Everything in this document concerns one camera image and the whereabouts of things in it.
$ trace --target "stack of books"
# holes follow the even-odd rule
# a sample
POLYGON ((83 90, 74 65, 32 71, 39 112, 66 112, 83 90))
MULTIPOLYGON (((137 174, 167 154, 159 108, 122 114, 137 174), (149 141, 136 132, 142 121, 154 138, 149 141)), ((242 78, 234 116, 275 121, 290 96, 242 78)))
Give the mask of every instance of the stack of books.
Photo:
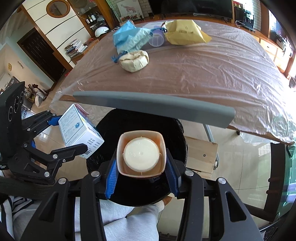
POLYGON ((79 39, 75 39, 65 48, 65 50, 69 57, 73 58, 81 54, 86 48, 87 45, 82 44, 79 39))

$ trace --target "dark wooden door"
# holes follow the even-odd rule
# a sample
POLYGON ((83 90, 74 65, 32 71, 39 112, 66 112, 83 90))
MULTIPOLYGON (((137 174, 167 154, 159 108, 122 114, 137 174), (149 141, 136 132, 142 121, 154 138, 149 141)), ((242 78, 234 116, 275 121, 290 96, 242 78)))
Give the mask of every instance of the dark wooden door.
POLYGON ((35 28, 21 38, 18 44, 51 80, 57 82, 65 72, 65 67, 53 55, 54 50, 35 28))

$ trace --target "painting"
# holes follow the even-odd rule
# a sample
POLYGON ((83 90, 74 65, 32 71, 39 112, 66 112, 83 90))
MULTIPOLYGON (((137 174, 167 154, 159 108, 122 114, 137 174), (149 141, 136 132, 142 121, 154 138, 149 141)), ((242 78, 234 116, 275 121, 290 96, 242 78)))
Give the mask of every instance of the painting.
POLYGON ((143 13, 138 0, 123 0, 117 3, 121 14, 121 21, 128 19, 136 20, 143 17, 143 13))

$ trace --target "bag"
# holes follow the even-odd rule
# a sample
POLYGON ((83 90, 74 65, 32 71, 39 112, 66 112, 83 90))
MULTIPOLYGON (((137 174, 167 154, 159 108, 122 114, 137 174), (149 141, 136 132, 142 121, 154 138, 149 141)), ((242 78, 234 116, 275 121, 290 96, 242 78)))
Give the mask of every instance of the bag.
POLYGON ((157 29, 166 31, 164 28, 137 28, 132 21, 127 21, 113 34, 113 44, 117 48, 119 56, 113 56, 112 60, 116 63, 126 53, 140 50, 148 43, 149 39, 152 38, 153 32, 157 29))
POLYGON ((127 53, 119 58, 119 64, 128 72, 134 73, 149 63, 148 53, 143 50, 127 53))
POLYGON ((166 39, 174 45, 208 43, 212 38, 201 31, 193 20, 179 19, 165 22, 166 39))

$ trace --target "blue plastic bag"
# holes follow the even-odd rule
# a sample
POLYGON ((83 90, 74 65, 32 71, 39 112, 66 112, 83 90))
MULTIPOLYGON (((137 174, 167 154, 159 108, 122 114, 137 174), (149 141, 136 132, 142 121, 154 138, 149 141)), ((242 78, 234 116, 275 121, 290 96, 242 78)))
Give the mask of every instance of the blue plastic bag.
POLYGON ((131 21, 127 21, 113 34, 113 43, 119 56, 113 56, 112 60, 116 63, 122 55, 140 50, 152 38, 154 30, 156 29, 137 28, 131 21))

